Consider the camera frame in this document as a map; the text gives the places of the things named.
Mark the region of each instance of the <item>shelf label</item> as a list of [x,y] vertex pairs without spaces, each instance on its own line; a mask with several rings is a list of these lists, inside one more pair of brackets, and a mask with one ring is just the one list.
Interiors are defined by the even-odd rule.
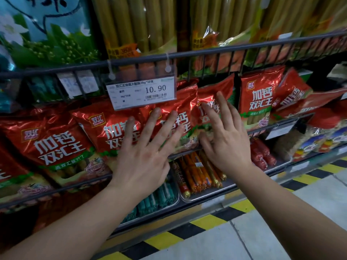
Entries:
[[[91,70],[77,71],[76,74],[86,94],[99,90],[97,80]],[[77,80],[72,72],[58,73],[57,76],[69,95],[69,98],[73,99],[76,96],[82,95]]]
[[296,124],[296,121],[293,121],[288,124],[284,124],[284,125],[273,128],[266,139],[268,140],[268,139],[272,139],[272,138],[287,134],[294,127],[295,124]]
[[205,209],[205,208],[211,207],[212,205],[218,204],[219,202],[224,201],[224,199],[225,199],[225,195],[221,195],[221,196],[216,197],[210,201],[204,202],[201,205],[201,209]]
[[175,99],[175,78],[165,77],[107,85],[114,110]]
[[340,154],[345,153],[345,152],[347,152],[347,146],[340,148],[337,152],[337,155],[340,155]]
[[298,165],[295,165],[292,167],[290,172],[296,172],[297,170],[302,170],[302,169],[306,168],[309,164],[310,164],[310,161],[306,161],[306,162],[300,163]]
[[340,100],[343,100],[343,99],[346,99],[347,98],[347,92],[346,93],[344,93],[343,95],[342,95],[342,97],[341,97],[341,99]]

